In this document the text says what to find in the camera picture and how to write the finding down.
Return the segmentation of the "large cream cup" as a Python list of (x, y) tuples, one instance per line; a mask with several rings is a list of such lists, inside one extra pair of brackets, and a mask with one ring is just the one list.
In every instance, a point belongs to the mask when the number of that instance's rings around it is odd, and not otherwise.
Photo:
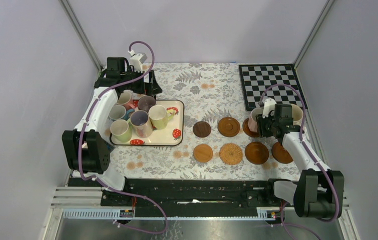
[(292, 107), (293, 124), (296, 126), (301, 126), (302, 119), (304, 117), (303, 109), (295, 104), (290, 105)]

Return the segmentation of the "purple cup dark handle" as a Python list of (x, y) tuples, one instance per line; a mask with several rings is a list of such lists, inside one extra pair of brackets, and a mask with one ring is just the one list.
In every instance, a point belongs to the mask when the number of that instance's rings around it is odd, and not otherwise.
[(156, 99), (152, 96), (145, 95), (138, 100), (138, 109), (149, 112), (150, 108), (156, 105)]

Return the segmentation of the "cream tray with black rim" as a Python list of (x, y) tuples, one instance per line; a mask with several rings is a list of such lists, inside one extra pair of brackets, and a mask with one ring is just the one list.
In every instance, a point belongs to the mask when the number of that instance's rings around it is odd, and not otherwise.
[(176, 114), (168, 121), (165, 129), (156, 129), (153, 125), (153, 133), (147, 138), (138, 137), (132, 126), (132, 137), (128, 142), (114, 142), (109, 133), (109, 142), (114, 146), (176, 146), (182, 141), (184, 127), (185, 106), (180, 100), (157, 100), (156, 105), (162, 105), (166, 109), (174, 109)]

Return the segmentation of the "white cup yellow handle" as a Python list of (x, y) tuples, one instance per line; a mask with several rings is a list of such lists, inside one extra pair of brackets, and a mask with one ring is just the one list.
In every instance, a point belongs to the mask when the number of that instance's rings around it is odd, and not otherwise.
[(152, 125), (162, 130), (167, 127), (168, 121), (171, 120), (176, 111), (174, 109), (166, 109), (163, 105), (154, 105), (148, 111), (148, 116)]

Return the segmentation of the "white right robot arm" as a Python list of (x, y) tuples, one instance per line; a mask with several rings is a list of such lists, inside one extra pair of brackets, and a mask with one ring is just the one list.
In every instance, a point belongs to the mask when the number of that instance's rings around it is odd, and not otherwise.
[(287, 201), (302, 218), (324, 222), (341, 216), (344, 176), (332, 170), (312, 150), (304, 136), (303, 126), (294, 124), (292, 105), (266, 99), (262, 113), (255, 116), (262, 137), (274, 137), (292, 157), (300, 171), (298, 182), (277, 180), (264, 191), (264, 201), (270, 206)]

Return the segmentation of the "dark walnut coaster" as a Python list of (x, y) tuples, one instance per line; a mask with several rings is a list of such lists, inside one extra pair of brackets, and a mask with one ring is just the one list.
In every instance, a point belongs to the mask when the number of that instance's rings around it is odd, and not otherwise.
[(192, 131), (199, 138), (205, 138), (211, 134), (211, 126), (208, 122), (198, 121), (194, 124)]

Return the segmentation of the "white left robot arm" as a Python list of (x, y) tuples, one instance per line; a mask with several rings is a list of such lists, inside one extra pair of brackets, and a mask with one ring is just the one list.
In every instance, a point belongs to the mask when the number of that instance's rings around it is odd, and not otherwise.
[(132, 53), (129, 59), (108, 57), (107, 67), (94, 83), (90, 105), (73, 130), (65, 130), (62, 143), (68, 167), (85, 180), (99, 181), (101, 186), (113, 192), (117, 204), (127, 205), (132, 193), (125, 188), (125, 177), (112, 169), (109, 143), (108, 115), (119, 97), (134, 92), (156, 96), (162, 89), (156, 82), (154, 71), (146, 68), (144, 53)]

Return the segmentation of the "white cup pink front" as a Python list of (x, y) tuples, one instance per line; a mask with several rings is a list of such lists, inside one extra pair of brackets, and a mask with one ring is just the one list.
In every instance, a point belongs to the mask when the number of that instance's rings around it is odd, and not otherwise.
[(258, 123), (256, 120), (257, 115), (261, 115), (263, 113), (263, 108), (257, 107), (253, 109), (250, 113), (249, 119), (248, 119), (248, 128), (253, 133), (258, 133)]

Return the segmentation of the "brown ridged wooden coaster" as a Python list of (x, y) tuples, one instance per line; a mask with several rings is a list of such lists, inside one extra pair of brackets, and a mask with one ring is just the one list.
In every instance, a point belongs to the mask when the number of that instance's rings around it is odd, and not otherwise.
[(261, 165), (269, 159), (268, 148), (260, 142), (251, 142), (245, 148), (245, 157), (254, 165)]

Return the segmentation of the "woven rattan coaster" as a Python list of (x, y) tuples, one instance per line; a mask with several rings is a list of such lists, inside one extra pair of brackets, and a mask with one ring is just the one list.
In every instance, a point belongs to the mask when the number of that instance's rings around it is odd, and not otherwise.
[(243, 159), (241, 147), (234, 143), (224, 144), (219, 151), (220, 159), (227, 165), (237, 165)]

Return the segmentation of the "black white chessboard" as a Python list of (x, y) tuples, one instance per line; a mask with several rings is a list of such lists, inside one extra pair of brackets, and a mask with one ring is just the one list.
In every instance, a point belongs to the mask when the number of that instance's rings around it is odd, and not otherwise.
[(301, 108), (307, 106), (301, 103), (305, 98), (294, 65), (240, 64), (238, 68), (247, 111), (259, 107), (263, 92), (278, 104), (294, 104)]

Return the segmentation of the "light bamboo coaster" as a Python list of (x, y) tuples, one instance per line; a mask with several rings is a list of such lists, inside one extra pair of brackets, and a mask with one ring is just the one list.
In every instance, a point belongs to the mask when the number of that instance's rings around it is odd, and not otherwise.
[(199, 144), (193, 150), (194, 158), (200, 163), (207, 163), (213, 158), (213, 150), (207, 144)]

